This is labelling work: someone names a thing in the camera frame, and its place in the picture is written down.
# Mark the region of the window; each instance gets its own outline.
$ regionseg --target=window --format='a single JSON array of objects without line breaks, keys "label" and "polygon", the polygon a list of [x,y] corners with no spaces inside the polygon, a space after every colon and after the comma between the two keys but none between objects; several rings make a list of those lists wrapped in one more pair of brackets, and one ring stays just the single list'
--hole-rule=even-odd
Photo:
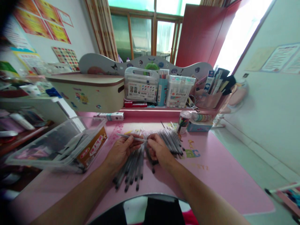
[{"label": "window", "polygon": [[234,70],[271,1],[252,0],[236,12],[216,65],[231,72]]},{"label": "window", "polygon": [[123,61],[157,55],[175,63],[185,5],[200,0],[108,0]]}]

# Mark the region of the hand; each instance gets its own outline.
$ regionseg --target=hand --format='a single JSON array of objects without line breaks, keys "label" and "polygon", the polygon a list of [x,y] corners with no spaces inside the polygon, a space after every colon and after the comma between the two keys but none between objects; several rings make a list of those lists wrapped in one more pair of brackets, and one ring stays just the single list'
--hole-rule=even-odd
[{"label": "hand", "polygon": [[115,172],[119,171],[121,167],[125,164],[130,153],[134,150],[139,149],[141,147],[141,144],[143,144],[143,142],[136,141],[133,139],[133,137],[143,137],[140,137],[137,134],[128,135],[130,135],[128,139],[125,137],[121,137],[115,142],[104,161],[108,164],[109,167],[112,167],[115,170]]},{"label": "hand", "polygon": [[170,150],[166,146],[165,142],[157,133],[148,136],[147,147],[149,148],[151,158],[153,160],[158,160],[159,164],[164,169],[167,169],[167,166],[170,163],[176,161],[170,153]]}]

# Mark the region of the white wall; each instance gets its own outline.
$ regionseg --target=white wall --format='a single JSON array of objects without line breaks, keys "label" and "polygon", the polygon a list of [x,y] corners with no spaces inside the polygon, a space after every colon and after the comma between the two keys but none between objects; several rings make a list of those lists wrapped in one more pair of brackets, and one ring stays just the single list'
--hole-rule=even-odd
[{"label": "white wall", "polygon": [[[97,52],[95,37],[90,19],[87,17],[84,1],[81,0],[46,0],[48,3],[66,12],[71,17],[74,27],[63,24],[71,44],[63,43],[36,35],[25,34],[28,41],[45,62],[58,62],[51,47],[69,48],[75,51],[78,60],[86,53]],[[1,52],[0,60],[9,61],[18,70],[23,68],[17,57],[10,51]]]},{"label": "white wall", "polygon": [[300,1],[277,0],[235,73],[249,73],[244,106],[225,119],[300,175],[300,75],[245,71],[254,52],[300,42]]}]

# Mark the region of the beige storage box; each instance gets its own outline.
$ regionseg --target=beige storage box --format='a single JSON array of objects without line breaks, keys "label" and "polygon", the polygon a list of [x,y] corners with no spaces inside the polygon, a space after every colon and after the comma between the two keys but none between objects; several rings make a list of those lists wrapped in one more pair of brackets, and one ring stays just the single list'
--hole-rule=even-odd
[{"label": "beige storage box", "polygon": [[71,72],[46,79],[75,111],[114,113],[124,105],[123,76]]}]

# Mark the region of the curtain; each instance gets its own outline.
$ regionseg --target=curtain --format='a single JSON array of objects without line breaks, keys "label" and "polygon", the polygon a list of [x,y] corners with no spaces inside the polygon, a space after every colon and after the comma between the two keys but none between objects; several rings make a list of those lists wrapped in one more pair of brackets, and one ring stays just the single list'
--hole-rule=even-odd
[{"label": "curtain", "polygon": [[224,0],[201,0],[200,5],[222,7]]},{"label": "curtain", "polygon": [[101,55],[119,62],[108,0],[85,0]]}]

